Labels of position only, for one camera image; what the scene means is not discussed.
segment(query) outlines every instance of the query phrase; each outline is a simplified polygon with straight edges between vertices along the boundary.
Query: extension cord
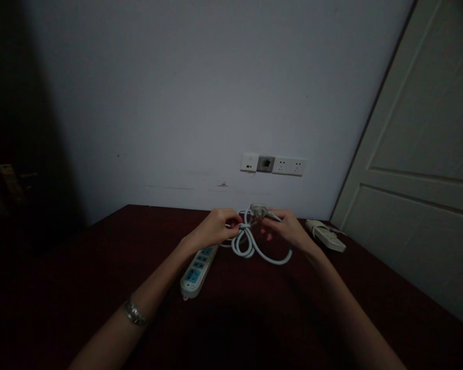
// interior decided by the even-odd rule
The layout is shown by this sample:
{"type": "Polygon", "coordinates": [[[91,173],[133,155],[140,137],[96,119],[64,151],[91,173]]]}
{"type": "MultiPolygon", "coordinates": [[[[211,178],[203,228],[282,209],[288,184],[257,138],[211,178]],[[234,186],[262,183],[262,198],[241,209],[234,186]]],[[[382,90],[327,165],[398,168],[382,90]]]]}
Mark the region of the extension cord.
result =
{"type": "Polygon", "coordinates": [[[256,241],[254,240],[254,237],[252,236],[252,232],[251,232],[251,227],[255,225],[257,222],[256,221],[252,221],[251,223],[247,222],[247,217],[249,215],[256,217],[256,218],[260,218],[260,219],[263,219],[264,217],[270,217],[279,222],[282,221],[281,218],[279,218],[273,212],[268,210],[268,208],[263,203],[252,203],[249,208],[247,208],[246,210],[240,210],[237,213],[244,214],[243,223],[239,224],[240,231],[236,237],[228,239],[231,242],[231,245],[220,244],[221,247],[225,247],[225,248],[231,247],[232,251],[236,255],[244,257],[244,258],[250,258],[254,255],[255,252],[257,252],[262,258],[264,258],[266,261],[274,265],[284,265],[286,262],[290,260],[292,256],[292,247],[289,248],[287,256],[281,261],[272,260],[271,258],[267,257],[264,253],[262,253],[262,251],[257,246],[256,241]],[[244,235],[248,239],[248,248],[246,251],[242,252],[240,250],[240,244],[243,241],[245,241],[245,238],[243,238],[244,235]]]}
{"type": "Polygon", "coordinates": [[[195,254],[190,266],[180,279],[180,292],[184,296],[184,301],[198,296],[217,251],[218,246],[215,245],[195,254]]]}
{"type": "Polygon", "coordinates": [[[310,230],[314,237],[317,237],[326,247],[337,252],[343,253],[346,245],[338,239],[335,233],[329,231],[329,227],[321,221],[307,220],[305,226],[310,230]]]}
{"type": "MultiPolygon", "coordinates": [[[[287,256],[281,261],[275,261],[271,258],[267,257],[262,253],[259,247],[252,236],[251,227],[255,225],[257,222],[252,221],[251,223],[247,222],[247,217],[253,216],[263,219],[264,217],[271,217],[279,222],[281,222],[281,218],[276,216],[274,213],[268,210],[268,208],[262,203],[252,203],[249,208],[246,210],[238,211],[238,214],[244,214],[243,223],[241,223],[240,231],[238,235],[234,238],[228,239],[231,242],[231,245],[220,244],[221,247],[230,248],[233,252],[241,257],[250,258],[254,255],[257,251],[264,258],[266,261],[274,264],[274,265],[284,265],[288,262],[292,256],[292,248],[289,248],[287,256]],[[245,252],[240,250],[240,244],[248,239],[248,248],[245,252]]],[[[180,292],[184,297],[184,301],[188,300],[189,298],[195,298],[199,295],[201,291],[202,285],[204,284],[204,280],[206,279],[207,273],[211,268],[211,263],[215,258],[216,253],[218,252],[218,246],[212,246],[209,248],[205,248],[200,250],[194,256],[190,266],[185,271],[185,274],[180,279],[180,292]]]]}

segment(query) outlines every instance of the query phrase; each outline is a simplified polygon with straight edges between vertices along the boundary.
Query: white cable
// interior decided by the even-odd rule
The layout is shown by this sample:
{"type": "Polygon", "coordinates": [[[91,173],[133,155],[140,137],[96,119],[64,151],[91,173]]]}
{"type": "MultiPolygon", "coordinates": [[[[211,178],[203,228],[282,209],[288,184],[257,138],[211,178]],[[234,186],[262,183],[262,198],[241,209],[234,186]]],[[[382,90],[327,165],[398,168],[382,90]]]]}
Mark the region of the white cable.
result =
{"type": "MultiPolygon", "coordinates": [[[[266,261],[268,261],[268,262],[270,262],[270,263],[272,263],[274,265],[284,265],[286,262],[288,262],[290,260],[291,256],[292,256],[292,248],[290,247],[290,250],[288,251],[287,256],[281,261],[272,260],[271,258],[264,255],[264,253],[262,253],[261,250],[259,249],[259,247],[257,246],[256,241],[254,240],[254,237],[252,236],[252,232],[251,232],[251,227],[253,225],[255,225],[257,222],[252,221],[250,224],[247,222],[247,217],[249,215],[250,216],[254,215],[252,213],[252,211],[251,211],[251,208],[249,207],[249,208],[247,208],[247,210],[238,211],[238,214],[241,214],[241,213],[243,213],[244,216],[243,216],[243,223],[239,224],[240,231],[238,232],[238,235],[236,237],[234,237],[234,238],[228,239],[229,241],[231,241],[231,245],[220,244],[220,246],[225,247],[225,248],[231,247],[232,251],[236,255],[239,255],[239,256],[245,257],[245,258],[252,257],[254,255],[254,253],[257,251],[257,253],[259,253],[262,258],[264,258],[266,261]],[[244,235],[248,239],[248,248],[247,248],[246,251],[242,252],[240,250],[240,244],[245,241],[245,238],[243,238],[244,235]]],[[[271,218],[274,218],[275,220],[281,222],[281,218],[279,218],[278,216],[276,216],[272,212],[268,212],[267,216],[269,216],[271,218]]]]}

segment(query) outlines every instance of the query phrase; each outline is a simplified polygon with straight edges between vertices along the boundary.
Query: person's left hand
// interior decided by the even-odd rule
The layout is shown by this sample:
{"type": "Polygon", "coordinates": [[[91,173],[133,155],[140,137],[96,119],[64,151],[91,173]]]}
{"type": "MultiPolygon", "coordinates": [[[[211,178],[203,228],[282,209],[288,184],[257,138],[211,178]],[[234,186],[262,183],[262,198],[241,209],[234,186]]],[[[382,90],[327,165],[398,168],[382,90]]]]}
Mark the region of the person's left hand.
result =
{"type": "Polygon", "coordinates": [[[243,220],[232,208],[214,208],[210,214],[185,237],[185,244],[189,245],[191,253],[212,245],[221,244],[223,241],[238,235],[239,223],[243,220]]]}

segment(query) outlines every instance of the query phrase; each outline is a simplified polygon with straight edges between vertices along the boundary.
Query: table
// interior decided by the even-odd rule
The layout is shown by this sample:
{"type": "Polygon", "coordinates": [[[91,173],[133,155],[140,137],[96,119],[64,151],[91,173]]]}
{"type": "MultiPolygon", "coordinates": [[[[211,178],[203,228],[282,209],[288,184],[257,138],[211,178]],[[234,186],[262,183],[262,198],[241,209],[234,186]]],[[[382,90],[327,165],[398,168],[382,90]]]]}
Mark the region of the table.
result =
{"type": "MultiPolygon", "coordinates": [[[[126,206],[33,262],[0,294],[0,368],[67,367],[207,213],[126,206]]],[[[267,255],[285,256],[285,241],[258,239],[267,255]]],[[[325,253],[408,368],[463,368],[463,324],[350,238],[340,239],[345,253],[325,253]]],[[[180,277],[126,368],[354,367],[300,252],[275,266],[221,248],[200,295],[187,302],[180,277]]]]}

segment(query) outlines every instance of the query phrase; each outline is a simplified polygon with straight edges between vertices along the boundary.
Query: power cord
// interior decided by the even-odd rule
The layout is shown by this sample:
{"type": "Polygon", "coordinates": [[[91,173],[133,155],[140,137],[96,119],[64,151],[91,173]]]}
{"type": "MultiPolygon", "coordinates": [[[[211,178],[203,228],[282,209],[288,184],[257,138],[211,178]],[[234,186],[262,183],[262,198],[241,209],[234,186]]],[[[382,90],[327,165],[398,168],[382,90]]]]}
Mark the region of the power cord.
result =
{"type": "Polygon", "coordinates": [[[231,242],[231,245],[228,244],[220,244],[221,247],[225,248],[230,248],[232,251],[241,257],[244,258],[250,258],[254,255],[254,253],[257,251],[259,255],[264,258],[266,261],[274,264],[274,265],[284,265],[286,262],[288,262],[292,256],[292,248],[289,248],[287,256],[282,259],[281,261],[275,261],[272,260],[271,258],[267,257],[262,251],[259,249],[259,247],[256,244],[256,241],[254,240],[254,237],[252,236],[252,231],[251,227],[254,226],[257,222],[252,219],[252,217],[259,217],[263,219],[264,217],[270,217],[273,218],[279,222],[281,222],[281,218],[276,216],[273,212],[269,211],[267,207],[262,204],[262,203],[252,203],[249,208],[246,210],[240,210],[238,211],[238,214],[243,214],[243,223],[239,224],[240,230],[238,232],[238,235],[234,238],[228,239],[231,242]],[[247,222],[247,218],[251,216],[251,222],[247,222]],[[246,239],[248,239],[248,248],[246,251],[242,252],[240,250],[240,244],[243,243],[246,239]]]}

